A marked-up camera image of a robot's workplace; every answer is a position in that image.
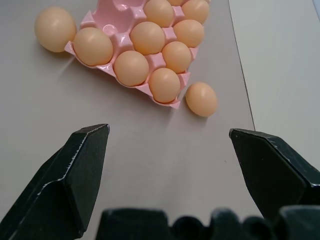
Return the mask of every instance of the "pink egg tray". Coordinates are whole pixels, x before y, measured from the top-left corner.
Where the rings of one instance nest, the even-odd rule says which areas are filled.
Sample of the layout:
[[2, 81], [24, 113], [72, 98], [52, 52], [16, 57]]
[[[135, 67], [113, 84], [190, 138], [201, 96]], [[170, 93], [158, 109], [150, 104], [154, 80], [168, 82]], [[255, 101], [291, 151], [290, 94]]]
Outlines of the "pink egg tray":
[[[80, 24], [80, 29], [89, 27], [99, 28], [110, 37], [113, 45], [113, 57], [109, 63], [98, 66], [88, 66], [84, 64], [77, 57], [71, 41], [67, 43], [64, 50], [74, 55], [79, 62], [88, 68], [100, 69], [101, 71], [115, 77], [115, 79], [118, 81], [113, 69], [113, 65], [116, 58], [121, 53], [135, 50], [133, 43], [130, 40], [130, 33], [137, 24], [147, 21], [147, 17], [144, 13], [144, 6], [147, 2], [148, 0], [98, 0], [96, 11], [94, 13], [89, 11], [83, 18]], [[172, 26], [185, 19], [185, 15], [181, 6], [172, 6], [172, 8], [174, 12], [174, 19], [170, 27], [162, 28], [165, 35], [165, 44], [176, 41], [177, 37]], [[198, 48], [190, 48], [190, 52], [192, 59], [191, 61], [193, 61], [196, 58]], [[151, 73], [159, 68], [166, 67], [162, 53], [160, 52], [157, 54], [146, 55], [145, 58], [149, 63], [149, 75], [143, 84], [130, 87], [123, 85], [119, 81], [118, 83], [127, 88], [138, 89], [139, 91], [150, 96], [150, 98], [159, 105], [178, 109], [180, 105], [178, 98], [166, 104], [159, 103], [154, 100], [149, 88], [148, 80]], [[180, 90], [182, 90], [188, 83], [190, 72], [185, 71], [180, 73], [178, 74], [178, 77], [180, 80]]]

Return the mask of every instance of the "egg tray cup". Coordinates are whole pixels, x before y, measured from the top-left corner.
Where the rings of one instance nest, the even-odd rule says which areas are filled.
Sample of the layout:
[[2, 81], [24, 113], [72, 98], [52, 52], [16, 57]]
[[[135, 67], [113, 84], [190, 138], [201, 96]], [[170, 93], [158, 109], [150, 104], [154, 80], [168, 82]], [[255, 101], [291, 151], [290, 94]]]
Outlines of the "egg tray cup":
[[[64, 50], [72, 55], [82, 63], [91, 69], [100, 69], [101, 71], [115, 77], [119, 84], [123, 85], [117, 79], [114, 72], [113, 65], [117, 57], [126, 51], [135, 51], [133, 43], [130, 39], [130, 33], [132, 29], [147, 21], [147, 16], [144, 13], [144, 6], [149, 0], [98, 0], [97, 8], [94, 13], [89, 11], [83, 18], [80, 29], [84, 28], [98, 28], [107, 34], [113, 45], [113, 56], [109, 63], [105, 65], [89, 66], [83, 63], [76, 55], [73, 43], [69, 41], [65, 46]], [[162, 30], [165, 35], [165, 45], [177, 40], [172, 26], [185, 19], [185, 15], [182, 11], [181, 6], [172, 6], [174, 12], [174, 18], [170, 27], [163, 27]], [[191, 53], [191, 61], [196, 58], [198, 48], [189, 48]], [[139, 91], [147, 94], [157, 104], [167, 107], [178, 109], [180, 101], [176, 97], [175, 100], [163, 104], [154, 100], [153, 95], [149, 88], [149, 78], [151, 73], [160, 68], [165, 68], [166, 63], [164, 61], [162, 53], [145, 55], [145, 58], [149, 64], [149, 74], [147, 79], [137, 86], [126, 86], [127, 88], [138, 89]], [[185, 71], [178, 74], [180, 81], [180, 91], [184, 89], [190, 78], [190, 72]]]

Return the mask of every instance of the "brown egg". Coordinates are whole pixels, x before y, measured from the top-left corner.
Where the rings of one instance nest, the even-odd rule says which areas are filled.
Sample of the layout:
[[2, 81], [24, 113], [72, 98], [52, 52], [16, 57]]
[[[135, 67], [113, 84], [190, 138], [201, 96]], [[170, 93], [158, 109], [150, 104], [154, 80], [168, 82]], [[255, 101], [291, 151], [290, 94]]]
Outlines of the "brown egg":
[[168, 68], [155, 70], [148, 83], [153, 99], [162, 104], [172, 102], [180, 92], [179, 77]]
[[196, 20], [201, 24], [209, 15], [209, 4], [205, 0], [190, 0], [182, 6], [185, 19]]
[[64, 8], [51, 6], [36, 17], [34, 31], [36, 39], [45, 49], [61, 53], [66, 44], [75, 38], [77, 26]]
[[196, 20], [188, 19], [178, 22], [173, 27], [176, 40], [184, 43], [188, 48], [197, 47], [205, 36], [204, 26]]
[[215, 91], [204, 82], [192, 84], [185, 94], [189, 108], [201, 117], [209, 117], [215, 113], [218, 100]]
[[134, 49], [143, 54], [157, 54], [165, 46], [165, 33], [154, 22], [145, 21], [135, 26], [130, 34]]
[[189, 48], [179, 41], [167, 44], [162, 50], [162, 56], [166, 67], [173, 70], [176, 74], [183, 73], [191, 63]]
[[184, 0], [167, 0], [172, 6], [181, 6]]
[[168, 28], [174, 20], [174, 9], [167, 0], [150, 0], [143, 8], [146, 20]]
[[83, 28], [75, 35], [73, 49], [78, 58], [89, 66], [107, 64], [114, 52], [110, 38], [94, 27]]
[[125, 51], [114, 62], [114, 72], [120, 83], [126, 86], [142, 84], [148, 77], [147, 59], [137, 51]]

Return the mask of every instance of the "egg carton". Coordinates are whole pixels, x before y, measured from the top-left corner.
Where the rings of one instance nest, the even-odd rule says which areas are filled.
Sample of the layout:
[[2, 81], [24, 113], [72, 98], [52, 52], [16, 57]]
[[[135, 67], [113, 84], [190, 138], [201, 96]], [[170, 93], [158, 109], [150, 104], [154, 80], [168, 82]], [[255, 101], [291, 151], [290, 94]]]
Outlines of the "egg carton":
[[[89, 11], [85, 17], [83, 18], [80, 29], [83, 28], [98, 28], [101, 29], [105, 34], [107, 34], [113, 45], [113, 56], [109, 63], [105, 65], [97, 65], [97, 66], [88, 66], [83, 63], [76, 55], [73, 43], [69, 41], [65, 46], [64, 50], [76, 57], [76, 59], [91, 69], [100, 69], [101, 71], [115, 77], [119, 84], [123, 85], [117, 79], [117, 76], [114, 72], [113, 65], [115, 63], [116, 58], [126, 51], [134, 51], [134, 46], [132, 41], [130, 40], [130, 33], [132, 29], [142, 23], [147, 21], [147, 16], [144, 13], [144, 6], [148, 2], [148, 0], [98, 0], [97, 8], [95, 12]], [[165, 35], [165, 44], [174, 42], [177, 40], [177, 37], [174, 33], [174, 26], [176, 23], [185, 19], [185, 15], [182, 11], [181, 6], [172, 6], [174, 12], [174, 19], [170, 24], [170, 27], [163, 27], [162, 30]], [[191, 52], [191, 61], [193, 61], [198, 52], [198, 48], [190, 48]], [[166, 63], [162, 56], [162, 53], [145, 55], [145, 58], [149, 64], [149, 74], [147, 79], [138, 86], [126, 86], [127, 88], [138, 89], [139, 91], [147, 94], [150, 98], [157, 104], [167, 107], [172, 107], [174, 109], [178, 109], [180, 105], [180, 101], [178, 98], [175, 100], [163, 104], [154, 100], [153, 95], [149, 88], [149, 78], [151, 73], [159, 68], [165, 68]], [[178, 74], [180, 81], [180, 91], [186, 87], [188, 80], [190, 78], [190, 72], [185, 71], [183, 73]]]

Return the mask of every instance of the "gray table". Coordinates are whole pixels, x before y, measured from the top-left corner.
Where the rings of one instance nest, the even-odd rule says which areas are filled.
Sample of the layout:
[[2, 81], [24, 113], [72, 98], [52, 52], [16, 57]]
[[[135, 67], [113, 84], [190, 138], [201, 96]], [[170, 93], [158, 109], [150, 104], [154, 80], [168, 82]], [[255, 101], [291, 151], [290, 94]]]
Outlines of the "gray table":
[[253, 129], [228, 0], [211, 2], [206, 37], [190, 83], [209, 83], [219, 99], [209, 119], [153, 103], [68, 54], [36, 43], [37, 13], [68, 9], [79, 23], [95, 1], [0, 1], [0, 219], [41, 164], [85, 126], [110, 124], [100, 192], [87, 233], [105, 208], [161, 208], [174, 221], [195, 215], [207, 224], [217, 207], [241, 217], [259, 211], [249, 195], [230, 128]]

